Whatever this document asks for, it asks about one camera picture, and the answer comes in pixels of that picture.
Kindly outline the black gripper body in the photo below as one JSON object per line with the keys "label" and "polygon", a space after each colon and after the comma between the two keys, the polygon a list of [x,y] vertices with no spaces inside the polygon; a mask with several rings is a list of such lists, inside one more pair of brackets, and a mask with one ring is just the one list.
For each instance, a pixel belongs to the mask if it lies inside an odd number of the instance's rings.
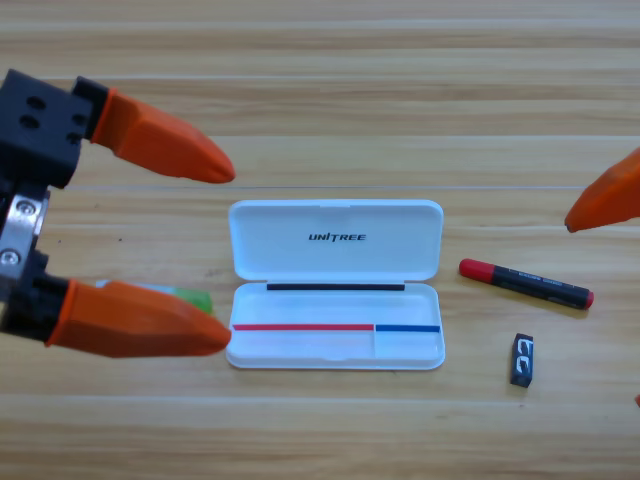
{"label": "black gripper body", "polygon": [[1,328],[51,331],[66,279],[51,276],[37,250],[51,188],[73,176],[91,105],[11,69],[1,86]]}

